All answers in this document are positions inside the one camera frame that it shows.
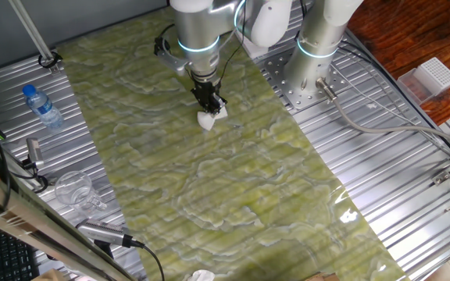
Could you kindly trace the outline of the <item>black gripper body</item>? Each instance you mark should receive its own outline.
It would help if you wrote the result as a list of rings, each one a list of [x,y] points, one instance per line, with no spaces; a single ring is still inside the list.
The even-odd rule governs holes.
[[[219,95],[220,88],[220,82],[214,84],[212,82],[200,83],[195,81],[195,86],[191,89],[191,93],[195,96],[198,102],[203,101],[209,104],[209,98],[213,95]]]

